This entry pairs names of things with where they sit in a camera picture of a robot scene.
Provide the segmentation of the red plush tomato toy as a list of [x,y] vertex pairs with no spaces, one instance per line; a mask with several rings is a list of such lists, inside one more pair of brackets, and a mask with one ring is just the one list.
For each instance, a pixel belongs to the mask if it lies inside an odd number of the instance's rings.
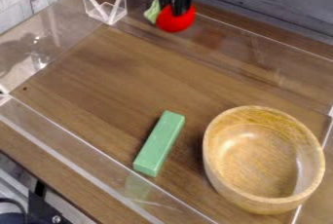
[[160,0],[154,0],[150,8],[144,13],[144,17],[161,30],[174,33],[187,30],[193,25],[196,20],[196,8],[191,7],[191,9],[178,16],[173,11],[172,5],[162,8]]

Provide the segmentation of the green rectangular block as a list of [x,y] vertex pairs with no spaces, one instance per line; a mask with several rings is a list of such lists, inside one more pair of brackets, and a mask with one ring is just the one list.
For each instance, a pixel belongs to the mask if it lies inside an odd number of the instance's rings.
[[133,167],[137,171],[153,177],[158,176],[184,125],[182,115],[170,111],[164,112],[136,157]]

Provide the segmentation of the wooden bowl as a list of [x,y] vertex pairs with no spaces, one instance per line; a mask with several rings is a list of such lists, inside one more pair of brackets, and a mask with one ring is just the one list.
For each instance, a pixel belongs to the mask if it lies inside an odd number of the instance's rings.
[[296,117],[271,107],[239,106],[219,114],[203,150],[215,189],[252,213],[298,208],[324,178],[318,137]]

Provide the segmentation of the clear acrylic corner bracket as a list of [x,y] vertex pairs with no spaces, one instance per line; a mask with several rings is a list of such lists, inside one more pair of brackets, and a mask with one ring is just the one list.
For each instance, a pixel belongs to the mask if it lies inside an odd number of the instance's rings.
[[108,25],[114,25],[128,15],[126,0],[117,0],[114,4],[84,0],[84,6],[86,14]]

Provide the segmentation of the clear acrylic barrier wall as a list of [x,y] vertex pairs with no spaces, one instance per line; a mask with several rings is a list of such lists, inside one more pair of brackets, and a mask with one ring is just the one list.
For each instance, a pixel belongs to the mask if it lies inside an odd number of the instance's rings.
[[[0,152],[98,224],[333,224],[333,46],[212,7],[169,34],[145,20],[149,4],[126,0],[108,25],[62,0],[0,36],[23,77],[0,96]],[[326,149],[316,193],[279,215],[240,209],[205,174],[207,127],[244,105],[289,113]],[[153,177],[133,163],[165,111],[185,125]]]

